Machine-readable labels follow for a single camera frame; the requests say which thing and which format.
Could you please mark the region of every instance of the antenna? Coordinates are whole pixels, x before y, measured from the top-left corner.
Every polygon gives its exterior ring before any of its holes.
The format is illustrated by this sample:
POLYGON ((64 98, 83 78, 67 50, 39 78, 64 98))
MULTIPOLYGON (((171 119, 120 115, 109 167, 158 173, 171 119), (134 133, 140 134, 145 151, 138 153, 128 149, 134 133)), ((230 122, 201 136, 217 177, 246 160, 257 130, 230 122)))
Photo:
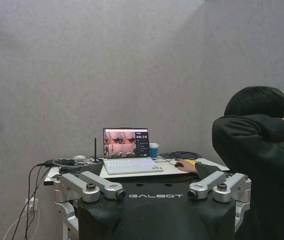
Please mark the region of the antenna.
POLYGON ((94 162, 97 162, 97 138, 94 138, 94 162))

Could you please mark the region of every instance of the computer mouse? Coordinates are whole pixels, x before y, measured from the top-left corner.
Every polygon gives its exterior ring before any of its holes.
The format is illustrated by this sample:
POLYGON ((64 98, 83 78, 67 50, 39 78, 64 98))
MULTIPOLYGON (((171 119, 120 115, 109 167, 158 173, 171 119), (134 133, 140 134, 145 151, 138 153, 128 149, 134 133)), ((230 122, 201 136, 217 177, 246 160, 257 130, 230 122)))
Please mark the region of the computer mouse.
POLYGON ((180 162, 177 162, 176 164, 174 164, 174 167, 178 168, 178 167, 184 167, 184 165, 180 162))

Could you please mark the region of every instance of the white cable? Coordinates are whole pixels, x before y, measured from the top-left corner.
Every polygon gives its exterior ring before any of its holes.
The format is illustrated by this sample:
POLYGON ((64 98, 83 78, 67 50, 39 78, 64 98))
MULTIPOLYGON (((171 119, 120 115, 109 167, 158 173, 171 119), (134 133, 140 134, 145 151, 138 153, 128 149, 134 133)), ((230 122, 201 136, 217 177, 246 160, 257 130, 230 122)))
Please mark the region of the white cable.
POLYGON ((7 231, 6 231, 6 233, 5 233, 4 237, 3 237, 3 240, 6 240, 6 237, 7 237, 8 233, 9 233, 10 229, 11 229, 18 221, 19 221, 19 218, 17 218, 17 219, 11 224, 11 226, 7 229, 7 231))
MULTIPOLYGON (((39 204, 39 200, 38 200, 38 202, 37 202, 37 204, 38 204, 38 219, 37 219, 37 226, 36 226, 36 228, 35 228, 35 232, 34 232, 34 235, 33 235, 33 237, 32 237, 32 239, 31 240, 33 240, 33 238, 34 238, 34 236, 36 235, 36 232, 37 232, 37 229, 38 229, 38 226, 39 226, 39 221, 40 221, 40 204, 39 204)), ((19 218, 17 218, 12 224, 11 224, 11 226, 7 229, 7 231, 6 231, 6 233, 5 233, 5 235, 4 235, 4 237, 3 237, 3 240, 6 240, 6 237, 7 237, 7 235, 8 235, 8 233, 9 233, 9 231, 10 231, 10 229, 14 226, 14 224, 16 224, 18 221, 19 221, 19 219, 20 218, 22 218, 25 214, 27 214, 27 212, 25 211, 22 215, 21 215, 21 217, 19 217, 19 218)))
POLYGON ((35 227, 35 230, 34 230, 34 234, 31 238, 31 240, 34 239, 34 237, 36 236, 37 234, 37 230, 38 230, 38 227, 39 227, 39 223, 40 223, 40 198, 39 198, 39 194, 37 194, 37 209, 38 209, 38 214, 37 214, 37 224, 36 224, 36 227, 35 227))
POLYGON ((56 160, 53 160, 52 161, 52 163, 54 164, 54 165, 57 165, 57 166, 60 166, 60 167, 68 167, 68 168, 81 168, 81 167, 83 167, 83 166, 88 166, 89 164, 81 164, 81 165, 79 165, 79 166, 68 166, 68 165, 63 165, 63 164, 59 164, 59 163, 56 163, 56 160))

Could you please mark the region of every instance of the laptop keyboard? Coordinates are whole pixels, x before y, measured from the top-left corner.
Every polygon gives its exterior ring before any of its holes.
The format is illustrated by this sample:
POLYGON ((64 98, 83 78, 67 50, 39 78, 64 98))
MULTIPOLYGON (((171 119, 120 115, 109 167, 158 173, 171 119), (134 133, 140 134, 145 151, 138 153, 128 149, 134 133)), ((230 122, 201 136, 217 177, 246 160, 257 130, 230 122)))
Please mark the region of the laptop keyboard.
POLYGON ((148 167, 157 166, 152 159, 130 159, 130 160, 109 160, 104 164, 109 168, 122 168, 122 167, 148 167))

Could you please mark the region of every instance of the wall outlet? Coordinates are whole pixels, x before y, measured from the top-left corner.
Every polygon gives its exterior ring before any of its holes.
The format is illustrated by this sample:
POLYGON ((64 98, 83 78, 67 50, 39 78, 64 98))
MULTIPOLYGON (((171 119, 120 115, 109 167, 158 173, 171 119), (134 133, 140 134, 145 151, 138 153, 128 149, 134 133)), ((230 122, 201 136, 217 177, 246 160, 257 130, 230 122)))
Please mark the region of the wall outlet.
POLYGON ((28 211, 29 212, 33 212, 33 208, 34 208, 34 211, 37 211, 38 210, 38 204, 39 204, 39 199, 34 199, 34 197, 32 197, 30 199, 30 202, 28 205, 25 206, 25 209, 24 211, 26 212, 27 211, 27 207, 28 207, 28 211))

